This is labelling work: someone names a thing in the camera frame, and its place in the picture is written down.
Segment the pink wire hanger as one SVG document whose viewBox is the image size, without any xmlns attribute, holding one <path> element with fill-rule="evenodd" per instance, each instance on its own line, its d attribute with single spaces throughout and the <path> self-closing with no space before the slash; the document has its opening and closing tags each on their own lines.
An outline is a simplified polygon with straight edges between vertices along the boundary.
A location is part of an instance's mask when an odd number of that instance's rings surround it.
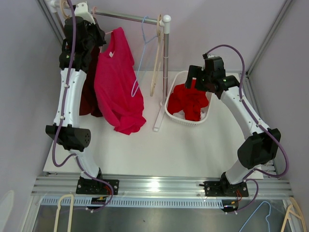
<svg viewBox="0 0 309 232">
<path fill-rule="evenodd" d="M 98 28 L 98 31 L 99 31 L 99 34 L 100 34 L 100 37 L 101 37 L 101 40 L 102 40 L 102 43 L 101 43 L 101 46 L 100 46 L 100 52 L 101 52 L 102 49 L 103 49 L 103 46 L 107 43 L 107 41 L 105 40 L 105 36 L 106 36 L 106 35 L 111 35 L 111 34 L 113 33 L 113 31 L 105 32 L 105 31 L 103 31 L 103 30 L 100 28 L 100 26 L 99 26 L 99 24 L 98 24 L 98 21 L 97 21 L 97 19 L 96 19 L 96 17 L 95 17 L 95 13 L 96 13 L 96 12 L 97 12 L 97 7 L 94 6 L 94 7 L 92 8 L 92 16 L 93 16 L 93 18 L 94 18 L 94 21 L 95 21 L 95 23 L 96 23 L 96 26 L 97 26 L 97 28 Z"/>
</svg>

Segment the red t shirt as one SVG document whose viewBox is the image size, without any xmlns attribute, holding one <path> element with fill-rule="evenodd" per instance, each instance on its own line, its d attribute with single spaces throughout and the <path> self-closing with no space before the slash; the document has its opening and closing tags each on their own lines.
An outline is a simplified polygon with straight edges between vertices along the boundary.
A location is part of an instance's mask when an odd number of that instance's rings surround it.
<svg viewBox="0 0 309 232">
<path fill-rule="evenodd" d="M 200 121 L 200 111 L 205 111 L 209 106 L 209 100 L 205 91 L 196 88 L 185 88 L 185 84 L 179 84 L 172 91 L 167 110 L 173 115 L 181 110 L 185 113 L 185 120 Z"/>
</svg>

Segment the beige wooden hanger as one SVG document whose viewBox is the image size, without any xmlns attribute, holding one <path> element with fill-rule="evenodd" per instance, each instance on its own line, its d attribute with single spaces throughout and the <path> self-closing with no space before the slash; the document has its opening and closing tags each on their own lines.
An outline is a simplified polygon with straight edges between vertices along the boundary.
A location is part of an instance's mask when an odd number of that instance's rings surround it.
<svg viewBox="0 0 309 232">
<path fill-rule="evenodd" d="M 157 23 L 156 23 L 157 50 L 156 50 L 156 56 L 155 56 L 155 61 L 154 61 L 155 64 L 154 64 L 151 87 L 150 87 L 151 97 L 154 95 L 157 78 L 158 78 L 158 72 L 161 67 L 160 57 L 162 56 L 161 53 L 162 53 L 162 41 L 163 41 L 163 31 L 161 29 L 161 22 L 162 22 L 162 15 L 160 14 L 157 18 Z"/>
</svg>

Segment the pink t shirt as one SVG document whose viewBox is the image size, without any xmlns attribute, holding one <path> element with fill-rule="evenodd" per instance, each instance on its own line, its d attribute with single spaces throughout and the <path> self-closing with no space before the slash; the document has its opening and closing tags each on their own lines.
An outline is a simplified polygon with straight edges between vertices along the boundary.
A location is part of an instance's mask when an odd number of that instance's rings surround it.
<svg viewBox="0 0 309 232">
<path fill-rule="evenodd" d="M 124 30 L 114 29 L 107 49 L 98 56 L 94 90 L 103 117 L 115 131 L 126 135 L 146 123 L 141 90 L 131 95 L 137 80 L 134 63 Z"/>
</svg>

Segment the blue wire hanger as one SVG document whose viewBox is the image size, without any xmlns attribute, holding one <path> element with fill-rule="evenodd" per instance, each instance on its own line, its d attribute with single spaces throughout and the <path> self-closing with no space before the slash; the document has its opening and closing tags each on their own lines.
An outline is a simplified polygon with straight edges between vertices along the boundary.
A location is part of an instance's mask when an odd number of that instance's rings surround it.
<svg viewBox="0 0 309 232">
<path fill-rule="evenodd" d="M 133 86 L 132 86 L 132 89 L 131 89 L 131 97 L 132 98 L 135 97 L 135 95 L 137 94 L 137 91 L 140 89 L 140 85 L 139 85 L 140 71 L 141 71 L 141 65 L 143 64 L 143 58 L 144 58 L 146 47 L 151 41 L 153 41 L 157 37 L 157 35 L 155 35 L 150 39 L 146 38 L 146 34 L 145 34 L 145 31 L 144 31 L 144 23 L 145 23 L 146 19 L 149 19 L 149 17 L 145 16 L 142 19 L 142 22 L 141 22 L 141 31 L 142 31 L 144 47 L 143 47 L 140 62 L 139 62 L 139 65 L 138 65 L 138 69 L 137 69 L 137 72 L 136 72 L 136 79 L 135 79 Z"/>
</svg>

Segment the white t shirt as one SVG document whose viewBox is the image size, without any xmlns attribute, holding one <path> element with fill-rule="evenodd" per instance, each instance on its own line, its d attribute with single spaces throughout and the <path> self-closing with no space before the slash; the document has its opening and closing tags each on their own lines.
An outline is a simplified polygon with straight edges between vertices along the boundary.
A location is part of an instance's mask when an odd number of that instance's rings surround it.
<svg viewBox="0 0 309 232">
<path fill-rule="evenodd" d="M 174 117 L 185 119 L 185 113 L 183 110 L 176 112 L 173 114 Z M 200 111 L 200 121 L 203 120 L 206 117 L 206 112 Z"/>
</svg>

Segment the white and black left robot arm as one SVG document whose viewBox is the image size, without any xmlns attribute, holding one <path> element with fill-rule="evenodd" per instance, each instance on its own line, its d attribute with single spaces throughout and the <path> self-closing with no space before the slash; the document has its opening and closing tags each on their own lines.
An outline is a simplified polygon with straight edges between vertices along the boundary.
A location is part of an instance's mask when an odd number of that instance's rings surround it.
<svg viewBox="0 0 309 232">
<path fill-rule="evenodd" d="M 53 139 L 52 161 L 62 167 L 71 158 L 76 160 L 81 174 L 77 194 L 111 194 L 111 188 L 102 178 L 101 169 L 93 155 L 87 154 L 91 132 L 80 128 L 79 110 L 82 90 L 91 63 L 91 52 L 105 44 L 104 31 L 90 17 L 75 16 L 65 20 L 65 39 L 59 56 L 61 90 L 57 113 L 52 125 L 45 127 Z"/>
</svg>

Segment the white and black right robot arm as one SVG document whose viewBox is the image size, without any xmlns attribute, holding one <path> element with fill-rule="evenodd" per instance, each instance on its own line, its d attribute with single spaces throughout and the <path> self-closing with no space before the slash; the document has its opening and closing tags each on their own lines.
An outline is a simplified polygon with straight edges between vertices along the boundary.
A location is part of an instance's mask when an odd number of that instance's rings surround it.
<svg viewBox="0 0 309 232">
<path fill-rule="evenodd" d="M 244 178 L 276 157 L 277 141 L 281 139 L 278 129 L 271 129 L 261 120 L 244 96 L 238 79 L 226 75 L 221 57 L 203 55 L 204 66 L 191 65 L 185 87 L 211 92 L 230 110 L 239 124 L 244 143 L 237 150 L 235 164 L 221 175 L 219 181 L 205 181 L 206 196 L 235 196 L 246 189 Z"/>
</svg>

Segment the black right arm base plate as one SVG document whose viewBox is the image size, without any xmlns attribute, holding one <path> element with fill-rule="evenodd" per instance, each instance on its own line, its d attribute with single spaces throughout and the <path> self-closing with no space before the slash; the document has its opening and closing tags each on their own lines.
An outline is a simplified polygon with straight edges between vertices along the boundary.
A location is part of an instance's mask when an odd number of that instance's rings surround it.
<svg viewBox="0 0 309 232">
<path fill-rule="evenodd" d="M 231 185 L 220 181 L 205 181 L 200 186 L 204 187 L 207 197 L 236 197 L 237 193 L 240 194 L 238 196 L 249 196 L 247 184 L 244 182 Z"/>
</svg>

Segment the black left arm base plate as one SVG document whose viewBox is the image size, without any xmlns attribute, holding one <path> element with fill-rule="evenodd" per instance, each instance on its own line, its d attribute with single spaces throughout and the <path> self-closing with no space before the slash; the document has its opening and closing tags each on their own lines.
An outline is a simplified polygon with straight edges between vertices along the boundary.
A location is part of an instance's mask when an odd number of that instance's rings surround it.
<svg viewBox="0 0 309 232">
<path fill-rule="evenodd" d="M 109 183 L 113 188 L 113 194 L 118 194 L 119 180 L 116 179 L 104 179 L 105 182 Z M 80 178 L 78 180 L 76 194 L 82 195 L 111 195 L 111 189 L 101 182 L 93 179 Z"/>
</svg>

